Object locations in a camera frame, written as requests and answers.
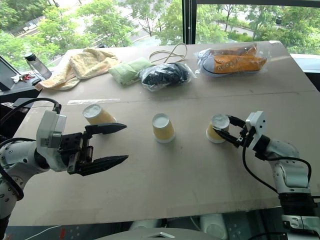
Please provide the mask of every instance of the black item in plastic bag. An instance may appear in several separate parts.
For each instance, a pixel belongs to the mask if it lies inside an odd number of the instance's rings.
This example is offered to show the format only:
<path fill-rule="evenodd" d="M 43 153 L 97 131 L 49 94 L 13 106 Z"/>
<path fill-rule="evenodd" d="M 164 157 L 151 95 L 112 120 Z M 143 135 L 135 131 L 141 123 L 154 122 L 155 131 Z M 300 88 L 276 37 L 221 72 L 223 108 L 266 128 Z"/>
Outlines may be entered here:
<path fill-rule="evenodd" d="M 187 83 L 190 80 L 190 69 L 182 63 L 163 63 L 142 69 L 139 72 L 141 83 L 150 91 L 164 87 Z"/>

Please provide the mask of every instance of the white tape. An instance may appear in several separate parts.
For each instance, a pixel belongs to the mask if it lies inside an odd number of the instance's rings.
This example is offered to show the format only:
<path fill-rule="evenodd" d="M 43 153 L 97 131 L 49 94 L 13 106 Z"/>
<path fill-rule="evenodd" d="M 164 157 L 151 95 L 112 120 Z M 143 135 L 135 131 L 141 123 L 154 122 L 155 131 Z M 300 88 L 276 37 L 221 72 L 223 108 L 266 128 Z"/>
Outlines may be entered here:
<path fill-rule="evenodd" d="M 70 100 L 67 105 L 90 105 L 90 104 L 103 104 L 103 103 L 118 103 L 120 98 L 105 98 L 105 99 L 81 99 L 81 100 Z"/>

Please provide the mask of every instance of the plastic bag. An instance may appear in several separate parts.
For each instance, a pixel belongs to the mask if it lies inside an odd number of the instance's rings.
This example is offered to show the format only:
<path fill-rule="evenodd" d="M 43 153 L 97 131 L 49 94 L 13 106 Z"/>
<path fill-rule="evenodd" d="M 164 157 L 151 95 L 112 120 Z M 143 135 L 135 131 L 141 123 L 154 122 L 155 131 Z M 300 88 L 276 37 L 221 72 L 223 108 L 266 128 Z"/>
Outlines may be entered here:
<path fill-rule="evenodd" d="M 150 61 L 144 57 L 139 57 L 134 61 L 119 63 L 118 65 L 109 68 L 108 72 L 118 84 L 126 86 L 139 81 L 139 71 L 151 66 L 153 66 L 153 64 Z"/>
<path fill-rule="evenodd" d="M 196 53 L 198 69 L 213 77 L 223 77 L 234 73 L 256 73 L 267 58 L 257 51 L 257 43 L 224 49 L 205 49 Z"/>
<path fill-rule="evenodd" d="M 183 63 L 163 63 L 142 69 L 139 72 L 142 85 L 151 92 L 188 83 L 191 76 L 196 77 L 190 67 Z"/>

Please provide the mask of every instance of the yellow towel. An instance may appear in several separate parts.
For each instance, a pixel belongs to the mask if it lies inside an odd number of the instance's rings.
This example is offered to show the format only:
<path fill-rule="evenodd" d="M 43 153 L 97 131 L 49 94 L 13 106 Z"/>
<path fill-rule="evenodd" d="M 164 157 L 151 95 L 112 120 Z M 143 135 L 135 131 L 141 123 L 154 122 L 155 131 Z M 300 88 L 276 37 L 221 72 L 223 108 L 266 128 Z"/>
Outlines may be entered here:
<path fill-rule="evenodd" d="M 109 68 L 119 62 L 116 55 L 111 52 L 85 48 L 82 53 L 70 57 L 69 63 L 60 74 L 39 82 L 35 88 L 39 91 L 43 88 L 68 90 L 76 86 L 82 79 L 90 79 L 107 73 Z"/>

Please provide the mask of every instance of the upside-down paper cup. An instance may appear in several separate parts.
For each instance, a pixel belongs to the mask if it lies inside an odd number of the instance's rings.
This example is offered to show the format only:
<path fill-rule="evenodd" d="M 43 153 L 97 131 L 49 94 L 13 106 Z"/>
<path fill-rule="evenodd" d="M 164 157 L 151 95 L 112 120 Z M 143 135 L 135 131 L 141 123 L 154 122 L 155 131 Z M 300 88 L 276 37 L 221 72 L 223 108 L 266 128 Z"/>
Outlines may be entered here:
<path fill-rule="evenodd" d="M 214 128 L 222 129 L 225 131 L 229 130 L 230 120 L 227 115 L 218 114 L 214 115 L 209 123 L 208 128 L 206 129 L 206 137 L 209 139 L 210 142 L 215 144 L 221 144 L 226 140 L 219 136 Z"/>
<path fill-rule="evenodd" d="M 116 119 L 98 104 L 92 104 L 86 107 L 82 114 L 91 125 L 116 122 Z"/>
<path fill-rule="evenodd" d="M 158 113 L 153 117 L 152 128 L 154 137 L 159 143 L 169 143 L 176 136 L 169 117 L 164 113 Z"/>

